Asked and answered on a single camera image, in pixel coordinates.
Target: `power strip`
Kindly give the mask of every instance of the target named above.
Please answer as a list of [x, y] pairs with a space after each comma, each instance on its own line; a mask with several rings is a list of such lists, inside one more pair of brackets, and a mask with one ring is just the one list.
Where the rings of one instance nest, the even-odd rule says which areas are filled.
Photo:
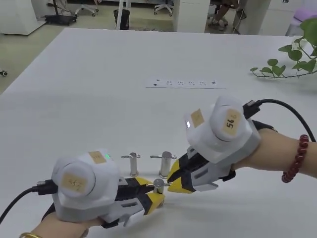
[[147, 80], [146, 88], [196, 88], [196, 89], [226, 89], [223, 85], [219, 85], [216, 80]]

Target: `white cabinet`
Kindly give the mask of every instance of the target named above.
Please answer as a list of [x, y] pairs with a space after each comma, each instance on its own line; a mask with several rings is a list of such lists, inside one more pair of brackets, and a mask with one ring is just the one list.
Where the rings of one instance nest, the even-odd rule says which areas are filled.
[[0, 0], [0, 32], [29, 35], [45, 24], [38, 20], [31, 0]]
[[174, 31], [204, 33], [209, 4], [210, 0], [175, 0]]
[[236, 15], [234, 27], [243, 35], [285, 36], [296, 9], [303, 0], [241, 0], [247, 18], [239, 22]]

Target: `red beaded bracelet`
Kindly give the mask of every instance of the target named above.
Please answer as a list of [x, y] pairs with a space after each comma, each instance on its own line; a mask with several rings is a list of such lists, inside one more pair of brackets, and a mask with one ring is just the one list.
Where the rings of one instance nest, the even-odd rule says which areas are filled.
[[299, 148], [295, 156], [295, 161], [292, 163], [288, 172], [283, 173], [282, 181], [284, 183], [289, 183], [290, 181], [292, 181], [295, 175], [299, 172], [299, 169], [303, 165], [303, 161], [306, 157], [308, 141], [309, 139], [307, 135], [301, 135], [301, 137], [299, 138]]

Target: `forearm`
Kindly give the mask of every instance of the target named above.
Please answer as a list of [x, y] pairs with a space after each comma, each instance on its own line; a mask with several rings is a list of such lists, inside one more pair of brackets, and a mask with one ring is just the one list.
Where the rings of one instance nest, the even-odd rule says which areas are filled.
[[90, 227], [100, 226], [102, 223], [99, 219], [83, 223], [63, 222], [53, 212], [47, 215], [31, 233], [41, 238], [81, 238], [85, 237]]
[[78, 224], [67, 225], [57, 222], [40, 223], [31, 233], [40, 236], [41, 238], [80, 238], [85, 232], [85, 228]]
[[[295, 159], [298, 139], [292, 139], [269, 129], [259, 131], [262, 138], [259, 147], [234, 169], [251, 167], [259, 170], [288, 171]], [[317, 178], [317, 143], [310, 142], [300, 173]]]

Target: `metal peg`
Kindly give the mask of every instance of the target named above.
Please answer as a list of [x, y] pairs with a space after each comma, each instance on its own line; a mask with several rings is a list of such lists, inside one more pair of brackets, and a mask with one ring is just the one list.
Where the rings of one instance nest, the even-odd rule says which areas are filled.
[[164, 180], [162, 180], [161, 178], [157, 178], [156, 180], [154, 180], [153, 181], [153, 185], [154, 185], [153, 193], [163, 194], [164, 193], [164, 187], [165, 187], [166, 184], [164, 183]]
[[168, 174], [169, 174], [169, 169], [170, 169], [170, 160], [174, 159], [176, 160], [177, 157], [175, 155], [172, 155], [170, 152], [168, 151], [164, 151], [162, 153], [162, 155], [151, 155], [151, 158], [159, 158], [162, 159], [161, 161], [161, 165], [160, 165], [160, 170], [158, 175], [162, 178], [165, 179], [167, 178]]
[[131, 170], [130, 176], [131, 177], [136, 177], [139, 175], [137, 159], [140, 157], [141, 156], [135, 152], [132, 152], [129, 155], [121, 156], [121, 158], [130, 158], [130, 170]]

